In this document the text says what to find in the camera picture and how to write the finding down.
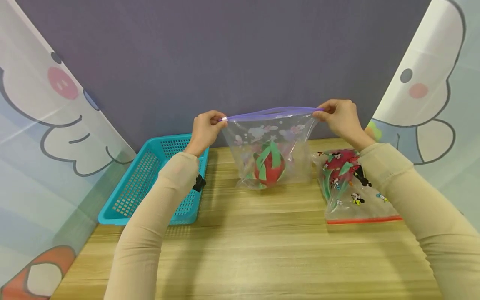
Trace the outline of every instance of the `cartoon curtain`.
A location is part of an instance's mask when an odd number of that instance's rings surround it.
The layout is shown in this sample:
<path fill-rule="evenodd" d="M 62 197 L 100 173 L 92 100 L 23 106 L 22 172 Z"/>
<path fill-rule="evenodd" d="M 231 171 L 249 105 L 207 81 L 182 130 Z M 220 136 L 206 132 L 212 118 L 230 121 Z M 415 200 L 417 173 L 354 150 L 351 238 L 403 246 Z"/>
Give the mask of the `cartoon curtain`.
<path fill-rule="evenodd" d="M 50 297 L 134 156 L 17 4 L 0 1 L 1 299 Z"/>
<path fill-rule="evenodd" d="M 480 2 L 432 0 L 367 132 L 480 229 Z"/>

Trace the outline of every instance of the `clear plastic bag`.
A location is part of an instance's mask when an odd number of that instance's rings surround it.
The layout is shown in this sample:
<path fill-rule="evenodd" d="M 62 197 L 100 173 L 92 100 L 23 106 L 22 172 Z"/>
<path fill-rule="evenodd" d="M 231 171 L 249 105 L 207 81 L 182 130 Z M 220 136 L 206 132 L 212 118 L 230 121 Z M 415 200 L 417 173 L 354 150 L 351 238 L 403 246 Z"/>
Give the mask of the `clear plastic bag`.
<path fill-rule="evenodd" d="M 327 224 L 401 220 L 397 211 L 365 178 L 353 149 L 318 152 L 313 161 L 318 182 L 327 200 Z"/>
<path fill-rule="evenodd" d="M 239 169 L 239 187 L 265 189 L 312 178 L 307 140 L 316 108 L 283 107 L 226 118 L 223 130 Z"/>

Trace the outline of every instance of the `pink cheek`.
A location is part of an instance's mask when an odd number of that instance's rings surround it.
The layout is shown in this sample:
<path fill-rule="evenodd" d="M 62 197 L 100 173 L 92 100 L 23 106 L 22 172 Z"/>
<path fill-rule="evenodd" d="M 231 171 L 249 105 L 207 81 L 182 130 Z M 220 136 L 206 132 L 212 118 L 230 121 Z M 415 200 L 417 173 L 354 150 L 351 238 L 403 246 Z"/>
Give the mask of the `pink cheek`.
<path fill-rule="evenodd" d="M 428 88 L 424 84 L 414 84 L 409 89 L 408 93 L 414 99 L 420 99 L 428 94 Z"/>
<path fill-rule="evenodd" d="M 74 100 L 78 97 L 78 89 L 70 76 L 55 67 L 48 69 L 48 81 L 51 87 L 62 97 Z"/>

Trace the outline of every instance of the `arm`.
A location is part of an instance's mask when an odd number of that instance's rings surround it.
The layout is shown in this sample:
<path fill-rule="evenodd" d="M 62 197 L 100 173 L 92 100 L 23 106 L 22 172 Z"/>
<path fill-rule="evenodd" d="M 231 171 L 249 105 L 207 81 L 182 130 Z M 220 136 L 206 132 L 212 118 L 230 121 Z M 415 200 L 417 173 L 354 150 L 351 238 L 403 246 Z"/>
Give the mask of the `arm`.
<path fill-rule="evenodd" d="M 370 144 L 360 153 L 365 176 L 415 235 L 443 297 L 480 299 L 478 232 L 400 152 L 390 144 Z"/>
<path fill-rule="evenodd" d="M 115 250 L 104 299 L 154 299 L 158 259 L 173 213 L 195 184 L 197 157 L 178 153 L 133 213 Z"/>

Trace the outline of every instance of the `wooden table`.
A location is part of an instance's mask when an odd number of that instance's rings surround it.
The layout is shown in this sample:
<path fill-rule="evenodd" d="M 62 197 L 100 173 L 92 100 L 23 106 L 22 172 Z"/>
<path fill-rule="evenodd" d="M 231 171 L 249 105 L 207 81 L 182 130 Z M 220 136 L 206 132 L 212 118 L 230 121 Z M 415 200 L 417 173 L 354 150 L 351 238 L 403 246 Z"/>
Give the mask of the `wooden table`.
<path fill-rule="evenodd" d="M 311 141 L 313 151 L 346 147 Z M 327 226 L 316 179 L 237 189 L 228 148 L 210 150 L 205 179 L 197 221 L 168 228 L 157 299 L 441 298 L 403 222 Z M 102 299 L 122 229 L 99 225 L 51 299 Z"/>

